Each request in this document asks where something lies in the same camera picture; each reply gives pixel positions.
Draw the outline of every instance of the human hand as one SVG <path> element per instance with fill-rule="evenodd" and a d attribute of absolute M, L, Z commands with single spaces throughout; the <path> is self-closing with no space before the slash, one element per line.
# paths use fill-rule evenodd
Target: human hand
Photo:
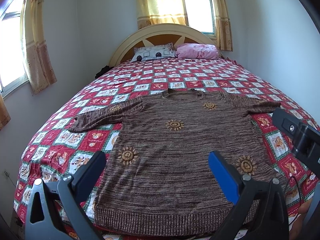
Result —
<path fill-rule="evenodd" d="M 302 229 L 303 220 L 305 219 L 310 208 L 311 201 L 312 198 L 310 198 L 307 202 L 303 203 L 301 207 L 298 209 L 298 214 L 301 215 L 296 219 L 296 221 L 292 225 L 292 228 L 289 232 L 289 240 L 295 240 L 299 235 Z"/>

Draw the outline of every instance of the silver bolt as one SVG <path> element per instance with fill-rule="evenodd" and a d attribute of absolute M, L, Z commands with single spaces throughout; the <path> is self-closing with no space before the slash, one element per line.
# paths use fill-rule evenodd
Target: silver bolt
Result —
<path fill-rule="evenodd" d="M 251 179 L 251 176 L 250 176 L 249 174 L 243 174 L 243 175 L 242 175 L 242 179 L 243 179 L 244 181 L 249 181 L 249 180 Z"/>
<path fill-rule="evenodd" d="M 42 179 L 36 179 L 35 180 L 35 185 L 40 185 L 42 183 Z"/>
<path fill-rule="evenodd" d="M 278 185 L 280 183 L 279 179 L 274 178 L 272 179 L 272 183 Z"/>
<path fill-rule="evenodd" d="M 72 176 L 71 175 L 64 175 L 63 176 L 63 180 L 64 181 L 69 181 L 69 180 L 71 180 L 72 179 Z"/>

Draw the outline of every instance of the red and white checkered bedspread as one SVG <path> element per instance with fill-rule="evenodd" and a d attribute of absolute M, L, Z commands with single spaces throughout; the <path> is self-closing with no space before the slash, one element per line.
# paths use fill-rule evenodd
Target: red and white checkered bedspread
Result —
<path fill-rule="evenodd" d="M 293 100 L 268 82 L 243 67 L 226 59 L 162 59 L 146 62 L 124 62 L 84 87 L 59 109 L 34 135 L 21 157 L 19 180 L 15 191 L 14 209 L 22 221 L 25 215 L 33 182 L 58 180 L 76 170 L 97 151 L 111 151 L 121 130 L 121 124 L 104 125 L 85 133 L 70 133 L 67 128 L 77 114 L 136 96 L 159 93 L 167 88 L 225 90 L 248 97 L 280 101 L 282 107 L 299 119 L 320 130 L 312 117 Z M 295 176 L 301 184 L 303 201 L 310 198 L 318 181 L 307 167 L 296 160 L 290 149 L 292 143 L 271 122 L 271 114 L 253 115 L 253 122 L 263 133 L 263 140 L 272 167 L 287 178 Z M 90 220 L 94 219 L 93 200 L 97 182 L 83 209 Z M 287 197 L 288 213 L 296 213 L 299 194 L 293 190 Z M 63 209 L 60 214 L 68 221 Z"/>

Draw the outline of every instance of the yellow curtain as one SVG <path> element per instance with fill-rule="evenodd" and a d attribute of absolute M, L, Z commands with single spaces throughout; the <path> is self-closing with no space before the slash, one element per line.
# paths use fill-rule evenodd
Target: yellow curtain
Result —
<path fill-rule="evenodd" d="M 24 65 L 34 94 L 57 81 L 44 39 L 43 2 L 44 0 L 24 0 L 20 16 Z"/>
<path fill-rule="evenodd" d="M 213 0 L 216 28 L 216 46 L 218 49 L 233 51 L 231 25 L 226 0 Z"/>
<path fill-rule="evenodd" d="M 159 23 L 188 25 L 184 0 L 137 0 L 137 9 L 139 29 Z"/>
<path fill-rule="evenodd" d="M 0 130 L 10 121 L 10 116 L 0 95 Z"/>

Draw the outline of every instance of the sweater sleeve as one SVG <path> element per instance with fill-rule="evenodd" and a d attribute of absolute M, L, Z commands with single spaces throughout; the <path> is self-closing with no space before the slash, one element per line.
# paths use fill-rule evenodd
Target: sweater sleeve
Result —
<path fill-rule="evenodd" d="M 99 125 L 120 123 L 124 117 L 140 112 L 143 108 L 142 97 L 136 97 L 124 102 L 111 104 L 106 108 L 79 114 L 68 129 L 70 132 L 84 132 Z"/>
<path fill-rule="evenodd" d="M 281 105 L 280 102 L 264 101 L 257 98 L 249 98 L 247 96 L 239 96 L 226 92 L 223 92 L 223 97 L 235 108 L 247 110 L 246 114 L 272 113 Z"/>

